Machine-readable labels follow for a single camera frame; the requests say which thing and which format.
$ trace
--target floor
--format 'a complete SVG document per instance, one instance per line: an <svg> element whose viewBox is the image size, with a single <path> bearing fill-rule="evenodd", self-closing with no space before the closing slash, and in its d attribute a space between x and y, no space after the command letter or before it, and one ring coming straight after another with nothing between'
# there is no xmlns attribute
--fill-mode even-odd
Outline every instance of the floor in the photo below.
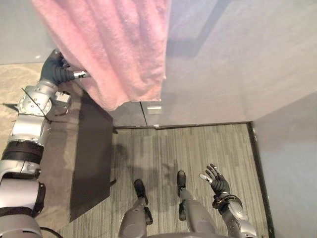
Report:
<svg viewBox="0 0 317 238"><path fill-rule="evenodd" d="M115 238L121 217L135 201L132 182L141 178L147 189L154 223L148 234L186 232L178 221L176 173L184 170L187 187L207 207L219 233L227 235L212 190L199 178L208 163L216 164L240 197L258 237L267 238L260 186L245 124L180 129L124 129L113 137L111 177L117 183L110 197L61 229L65 238Z"/></svg>

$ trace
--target robotic hand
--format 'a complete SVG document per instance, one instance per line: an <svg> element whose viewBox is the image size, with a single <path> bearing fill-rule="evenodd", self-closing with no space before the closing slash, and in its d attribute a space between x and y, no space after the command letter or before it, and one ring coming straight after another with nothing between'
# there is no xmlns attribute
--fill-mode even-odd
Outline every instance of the robotic hand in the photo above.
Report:
<svg viewBox="0 0 317 238"><path fill-rule="evenodd" d="M63 67L63 56L54 50L45 61L40 81L27 86L18 102L18 117L0 160L0 237L41 238L34 220L42 210L45 186L37 181L40 161L51 130L49 117L56 108L67 113L70 95L58 85L89 77L85 71Z"/></svg>
<svg viewBox="0 0 317 238"><path fill-rule="evenodd" d="M222 215L229 235L235 238L256 238L256 230L248 222L240 199L230 193L229 183L217 167L213 164L207 165L206 174L209 177L204 174L199 174L199 177L207 181L214 191L212 206Z"/></svg>

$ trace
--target wall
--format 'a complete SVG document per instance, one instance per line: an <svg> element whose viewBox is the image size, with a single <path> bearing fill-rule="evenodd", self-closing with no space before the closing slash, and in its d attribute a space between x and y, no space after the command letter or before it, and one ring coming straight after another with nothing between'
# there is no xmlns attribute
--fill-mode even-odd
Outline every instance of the wall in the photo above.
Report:
<svg viewBox="0 0 317 238"><path fill-rule="evenodd" d="M317 93L254 125L276 238L317 237Z"/></svg>
<svg viewBox="0 0 317 238"><path fill-rule="evenodd" d="M172 3L163 113L148 124L255 120L317 91L316 1Z"/></svg>
<svg viewBox="0 0 317 238"><path fill-rule="evenodd" d="M55 48L29 0L0 1L0 64L44 62Z"/></svg>

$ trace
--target towel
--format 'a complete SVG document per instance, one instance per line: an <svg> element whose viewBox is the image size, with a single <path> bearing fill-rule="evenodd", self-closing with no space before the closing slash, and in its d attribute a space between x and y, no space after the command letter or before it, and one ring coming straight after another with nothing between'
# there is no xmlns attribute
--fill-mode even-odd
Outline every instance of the towel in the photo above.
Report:
<svg viewBox="0 0 317 238"><path fill-rule="evenodd" d="M105 110L159 101L171 0L32 0L80 84Z"/></svg>

